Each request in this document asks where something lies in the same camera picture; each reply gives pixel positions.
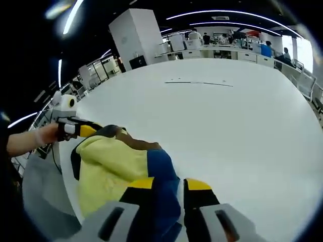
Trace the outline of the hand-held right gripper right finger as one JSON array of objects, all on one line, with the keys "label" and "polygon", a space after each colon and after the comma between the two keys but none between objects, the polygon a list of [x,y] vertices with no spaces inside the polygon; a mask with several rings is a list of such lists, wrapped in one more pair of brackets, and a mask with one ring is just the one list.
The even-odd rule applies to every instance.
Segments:
[{"label": "hand-held right gripper right finger", "polygon": [[255,241],[255,225],[202,181],[184,179],[184,212],[189,241]]}]

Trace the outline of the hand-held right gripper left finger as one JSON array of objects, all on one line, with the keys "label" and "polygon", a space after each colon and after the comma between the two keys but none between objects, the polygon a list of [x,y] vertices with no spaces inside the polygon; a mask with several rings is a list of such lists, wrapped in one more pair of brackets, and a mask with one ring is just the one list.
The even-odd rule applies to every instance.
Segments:
[{"label": "hand-held right gripper left finger", "polygon": [[129,184],[118,201],[108,201],[86,217],[85,241],[153,241],[153,177]]}]

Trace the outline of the person's left hand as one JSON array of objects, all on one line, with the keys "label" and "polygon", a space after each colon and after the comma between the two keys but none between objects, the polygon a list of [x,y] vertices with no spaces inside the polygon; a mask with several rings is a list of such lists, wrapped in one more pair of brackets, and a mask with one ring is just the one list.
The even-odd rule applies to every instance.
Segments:
[{"label": "person's left hand", "polygon": [[32,132],[36,148],[62,140],[60,138],[61,133],[59,131],[59,124],[57,123],[51,123],[35,129]]}]

